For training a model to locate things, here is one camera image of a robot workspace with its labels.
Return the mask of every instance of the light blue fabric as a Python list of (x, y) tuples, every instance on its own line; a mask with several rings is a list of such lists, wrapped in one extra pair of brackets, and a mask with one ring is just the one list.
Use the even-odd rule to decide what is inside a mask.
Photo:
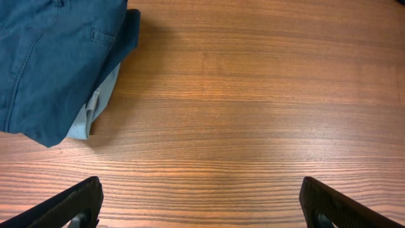
[(83, 105), (72, 126), (69, 129), (67, 137), (74, 139), (88, 139), (91, 123), (107, 107), (111, 93), (113, 92), (120, 64), (106, 77), (104, 82), (94, 91), (90, 100)]

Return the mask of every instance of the wooden surface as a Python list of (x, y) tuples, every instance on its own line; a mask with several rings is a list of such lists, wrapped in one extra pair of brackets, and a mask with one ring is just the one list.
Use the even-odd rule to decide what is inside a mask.
[(405, 7), (139, 0), (88, 141), (0, 134), (0, 220), (91, 175), (106, 227), (305, 227), (310, 175), (405, 225)]

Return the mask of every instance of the brown wood surface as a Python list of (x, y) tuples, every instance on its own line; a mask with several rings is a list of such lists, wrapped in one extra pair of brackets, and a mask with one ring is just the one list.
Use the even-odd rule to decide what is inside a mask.
[(0, 134), (0, 220), (91, 175), (106, 227), (304, 227), (310, 175), (405, 224), (405, 7), (139, 0), (88, 141)]

